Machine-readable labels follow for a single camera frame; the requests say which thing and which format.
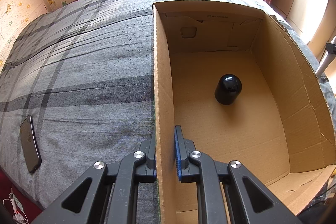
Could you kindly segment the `black domed cylinder object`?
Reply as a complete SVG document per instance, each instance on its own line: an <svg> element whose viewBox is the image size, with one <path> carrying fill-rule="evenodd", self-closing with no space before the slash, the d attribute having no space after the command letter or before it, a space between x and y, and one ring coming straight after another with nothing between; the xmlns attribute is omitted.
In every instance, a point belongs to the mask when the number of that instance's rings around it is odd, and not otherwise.
<svg viewBox="0 0 336 224"><path fill-rule="evenodd" d="M215 89L215 98L222 105L231 105L242 91L242 82L233 74L223 75Z"/></svg>

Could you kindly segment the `brown cardboard box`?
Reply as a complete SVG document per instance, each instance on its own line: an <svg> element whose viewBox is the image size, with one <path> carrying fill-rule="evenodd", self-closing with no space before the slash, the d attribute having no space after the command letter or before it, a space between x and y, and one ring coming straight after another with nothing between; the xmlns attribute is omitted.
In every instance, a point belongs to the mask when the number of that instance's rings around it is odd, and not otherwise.
<svg viewBox="0 0 336 224"><path fill-rule="evenodd" d="M274 16L215 1L153 5L162 223L300 223L335 170L330 106Z"/></svg>

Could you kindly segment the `grey plaid bed cover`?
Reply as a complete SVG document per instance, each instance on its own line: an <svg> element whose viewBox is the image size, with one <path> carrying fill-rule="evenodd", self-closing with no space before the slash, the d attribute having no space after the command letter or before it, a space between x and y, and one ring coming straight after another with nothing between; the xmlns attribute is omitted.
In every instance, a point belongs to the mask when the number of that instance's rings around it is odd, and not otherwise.
<svg viewBox="0 0 336 224"><path fill-rule="evenodd" d="M90 166L121 161L156 131L153 5L215 1L276 17L263 0L78 0L40 16L19 35L1 72L1 170L44 211ZM42 159L27 170L20 126L32 116ZM162 223L154 183L138 185L135 223Z"/></svg>

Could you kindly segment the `black smartphone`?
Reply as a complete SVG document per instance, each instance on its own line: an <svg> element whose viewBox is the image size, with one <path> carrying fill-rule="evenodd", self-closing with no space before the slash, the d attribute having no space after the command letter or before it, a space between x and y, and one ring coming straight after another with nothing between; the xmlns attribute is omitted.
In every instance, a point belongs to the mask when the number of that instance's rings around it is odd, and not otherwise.
<svg viewBox="0 0 336 224"><path fill-rule="evenodd" d="M20 126L20 138L27 170L29 173L34 173L41 166L42 159L35 137L33 118L30 115Z"/></svg>

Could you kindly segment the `white metal pole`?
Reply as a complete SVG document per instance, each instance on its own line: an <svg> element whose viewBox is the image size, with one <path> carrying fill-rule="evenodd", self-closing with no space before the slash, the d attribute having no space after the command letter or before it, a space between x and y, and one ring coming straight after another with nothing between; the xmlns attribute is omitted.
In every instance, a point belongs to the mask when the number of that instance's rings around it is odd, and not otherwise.
<svg viewBox="0 0 336 224"><path fill-rule="evenodd" d="M324 73L324 71L326 70L326 68L335 59L335 55L336 55L335 40L336 40L336 36L333 37L331 42L326 43L326 47L325 47L326 52L325 52L321 62L319 63L319 66L318 66L317 70L315 71L315 75L317 77L321 77L322 74Z"/></svg>

